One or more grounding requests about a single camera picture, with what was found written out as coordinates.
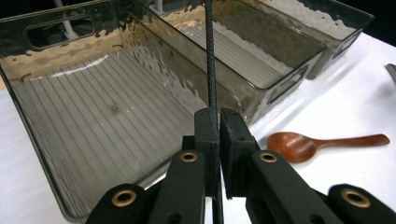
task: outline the wooden spoon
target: wooden spoon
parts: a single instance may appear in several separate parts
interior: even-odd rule
[[[289,162],[303,162],[311,159],[315,153],[329,146],[368,147],[383,146],[389,143],[384,134],[356,138],[319,140],[299,133],[274,133],[267,140],[267,146]]]

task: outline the white table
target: white table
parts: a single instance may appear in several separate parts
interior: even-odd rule
[[[385,68],[396,48],[361,35],[337,63],[250,127],[265,148],[270,133],[315,138],[384,133],[383,147],[337,147],[292,165],[314,189],[348,183],[364,188],[396,211],[396,84]],[[211,223],[206,203],[206,223]],[[244,200],[224,200],[225,221],[248,223]],[[0,223],[69,223],[64,219],[7,90],[0,91]]]

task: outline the black rod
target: black rod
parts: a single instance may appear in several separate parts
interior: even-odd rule
[[[219,126],[218,109],[216,95],[216,71],[215,71],[215,51],[213,43],[213,23],[212,23],[212,1],[205,0],[205,29],[206,29],[206,63],[207,63],[207,87],[210,117],[213,123],[213,130],[216,133],[217,143],[213,152],[213,191],[212,199],[213,223],[223,224],[223,206],[221,194],[221,176],[219,168]]]

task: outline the brass screw insert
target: brass screw insert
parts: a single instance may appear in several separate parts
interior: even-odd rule
[[[136,197],[137,195],[133,190],[121,189],[114,194],[111,202],[117,207],[125,207],[133,203]]]
[[[357,207],[367,208],[370,207],[371,205],[370,200],[366,198],[366,196],[362,195],[361,193],[359,193],[354,189],[341,190],[341,196],[345,201]]]
[[[266,161],[266,162],[276,162],[277,161],[277,157],[271,153],[268,153],[268,152],[263,152],[262,154],[260,154],[260,159],[262,159],[262,161]]]
[[[184,162],[192,162],[192,161],[196,161],[198,159],[198,156],[195,153],[186,152],[181,154],[180,159]]]

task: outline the clear plastic bin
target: clear plastic bin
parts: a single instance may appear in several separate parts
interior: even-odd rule
[[[97,0],[0,20],[0,74],[71,221],[83,222],[114,186],[147,187],[163,175],[182,136],[193,134],[193,113],[206,107],[205,50],[125,2]],[[247,121],[294,90],[323,50],[273,22],[291,41],[276,42],[279,48],[309,48],[290,58],[288,72],[261,83],[216,63],[219,106]]]
[[[176,6],[160,12],[147,3],[150,12],[142,12],[142,22],[168,34],[167,43],[205,69],[205,61],[179,45],[183,38],[164,24],[205,49],[204,6],[200,1]],[[217,81],[240,100],[246,122],[255,122],[298,88],[325,46],[244,2],[215,0],[212,8],[215,56],[221,64],[216,65]]]
[[[333,0],[242,0],[326,45],[307,75],[314,79],[347,52],[373,16]]]

